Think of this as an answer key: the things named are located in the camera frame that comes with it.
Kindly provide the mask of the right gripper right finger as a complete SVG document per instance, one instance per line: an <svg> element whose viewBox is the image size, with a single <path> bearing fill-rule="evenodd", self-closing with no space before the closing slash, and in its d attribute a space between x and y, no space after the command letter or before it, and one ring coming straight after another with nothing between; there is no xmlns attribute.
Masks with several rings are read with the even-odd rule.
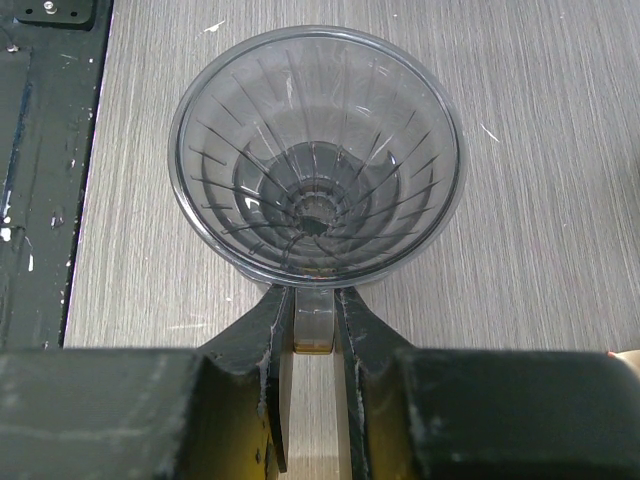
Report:
<svg viewBox="0 0 640 480"><path fill-rule="evenodd" d="M334 373L342 479L418 479L396 353L411 343L353 287L334 293Z"/></svg>

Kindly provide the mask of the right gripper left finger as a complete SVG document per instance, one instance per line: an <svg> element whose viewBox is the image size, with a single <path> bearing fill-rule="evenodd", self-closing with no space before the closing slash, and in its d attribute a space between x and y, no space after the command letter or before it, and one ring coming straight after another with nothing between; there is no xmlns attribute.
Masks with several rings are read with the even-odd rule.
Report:
<svg viewBox="0 0 640 480"><path fill-rule="evenodd" d="M211 479L276 479L288 463L291 289L271 286L199 351L211 375L199 470Z"/></svg>

